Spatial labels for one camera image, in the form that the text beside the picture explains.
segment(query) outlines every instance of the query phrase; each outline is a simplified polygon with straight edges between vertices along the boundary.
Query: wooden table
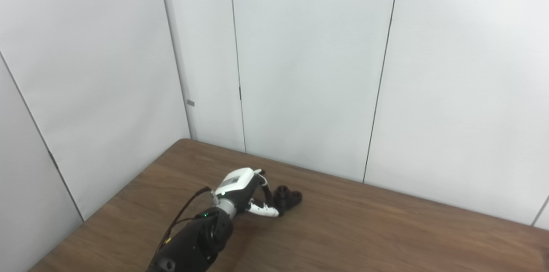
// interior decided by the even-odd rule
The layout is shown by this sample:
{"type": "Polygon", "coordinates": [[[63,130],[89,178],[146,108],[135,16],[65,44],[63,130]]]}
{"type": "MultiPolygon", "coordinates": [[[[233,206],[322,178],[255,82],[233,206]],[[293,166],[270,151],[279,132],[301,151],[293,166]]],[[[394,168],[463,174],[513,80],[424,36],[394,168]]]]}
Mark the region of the wooden table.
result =
{"type": "MultiPolygon", "coordinates": [[[[546,272],[549,231],[184,139],[32,272],[143,272],[167,225],[203,186],[241,167],[304,201],[284,217],[244,214],[212,272],[546,272]]],[[[198,198],[183,217],[210,205],[198,198]]]]}

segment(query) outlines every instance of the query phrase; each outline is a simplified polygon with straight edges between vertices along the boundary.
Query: white partition wall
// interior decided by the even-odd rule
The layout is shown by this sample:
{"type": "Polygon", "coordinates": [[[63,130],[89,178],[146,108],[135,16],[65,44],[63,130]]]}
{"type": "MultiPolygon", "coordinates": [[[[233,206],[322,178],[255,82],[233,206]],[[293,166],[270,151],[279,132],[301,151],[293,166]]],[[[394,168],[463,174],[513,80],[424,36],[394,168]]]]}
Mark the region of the white partition wall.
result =
{"type": "Polygon", "coordinates": [[[194,139],[244,151],[231,0],[166,0],[194,139]]]}
{"type": "Polygon", "coordinates": [[[0,5],[6,63],[88,218],[189,136],[163,0],[0,5]]]}
{"type": "Polygon", "coordinates": [[[396,0],[365,182],[531,224],[549,193],[549,0],[396,0]]]}
{"type": "Polygon", "coordinates": [[[80,223],[69,192],[0,57],[1,270],[29,270],[80,223]]]}
{"type": "Polygon", "coordinates": [[[234,0],[247,152],[362,181],[393,0],[234,0]]]}

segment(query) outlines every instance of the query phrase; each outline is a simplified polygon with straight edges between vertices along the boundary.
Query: small gray label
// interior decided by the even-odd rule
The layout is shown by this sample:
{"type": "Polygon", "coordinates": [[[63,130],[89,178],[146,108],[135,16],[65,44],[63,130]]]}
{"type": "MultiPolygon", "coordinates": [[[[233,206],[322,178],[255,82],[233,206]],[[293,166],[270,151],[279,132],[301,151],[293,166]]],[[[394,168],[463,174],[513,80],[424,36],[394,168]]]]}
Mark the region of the small gray label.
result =
{"type": "Polygon", "coordinates": [[[239,178],[240,178],[240,176],[237,176],[236,178],[230,178],[228,180],[225,180],[225,181],[221,182],[219,187],[227,186],[227,185],[230,185],[230,184],[235,184],[236,182],[238,182],[239,178]]]}

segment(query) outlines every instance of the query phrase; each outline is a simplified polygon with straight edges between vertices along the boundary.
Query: black cable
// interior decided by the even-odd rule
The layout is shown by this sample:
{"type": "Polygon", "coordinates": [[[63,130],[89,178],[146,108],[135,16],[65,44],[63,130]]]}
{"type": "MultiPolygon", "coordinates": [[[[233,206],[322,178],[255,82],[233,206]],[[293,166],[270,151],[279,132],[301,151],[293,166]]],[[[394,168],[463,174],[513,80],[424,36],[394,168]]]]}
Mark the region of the black cable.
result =
{"type": "Polygon", "coordinates": [[[191,221],[191,220],[193,220],[193,219],[194,219],[194,217],[189,217],[189,218],[180,219],[180,220],[178,220],[178,221],[175,223],[175,225],[177,225],[178,223],[182,223],[182,222],[184,222],[184,221],[191,221]]]}
{"type": "Polygon", "coordinates": [[[161,241],[160,241],[160,244],[158,245],[157,247],[157,250],[155,251],[155,254],[162,248],[162,245],[164,244],[164,242],[166,241],[166,239],[169,237],[170,233],[171,233],[171,230],[173,229],[173,227],[177,224],[177,220],[179,219],[179,217],[181,217],[181,214],[183,214],[183,212],[185,211],[185,209],[187,209],[187,207],[189,206],[189,204],[194,200],[194,198],[197,198],[198,196],[200,196],[201,194],[204,194],[206,192],[210,192],[211,191],[211,188],[209,188],[208,186],[206,186],[205,188],[202,188],[201,190],[199,190],[198,192],[196,192],[188,201],[187,203],[181,208],[181,210],[179,211],[179,213],[177,213],[177,216],[173,219],[172,223],[170,224],[170,226],[168,227],[168,229],[166,230],[166,233],[164,233],[161,241]]]}

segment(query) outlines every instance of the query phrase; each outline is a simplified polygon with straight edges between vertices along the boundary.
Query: black 3d-printed part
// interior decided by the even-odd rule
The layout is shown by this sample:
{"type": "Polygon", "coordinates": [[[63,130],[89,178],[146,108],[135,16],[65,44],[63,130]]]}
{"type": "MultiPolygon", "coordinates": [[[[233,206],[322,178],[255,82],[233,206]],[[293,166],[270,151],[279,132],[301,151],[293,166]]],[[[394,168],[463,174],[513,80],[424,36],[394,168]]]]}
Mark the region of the black 3d-printed part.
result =
{"type": "Polygon", "coordinates": [[[278,186],[274,193],[274,207],[280,213],[279,216],[284,215],[284,212],[298,205],[303,199],[301,192],[291,191],[286,185],[278,186]]]}

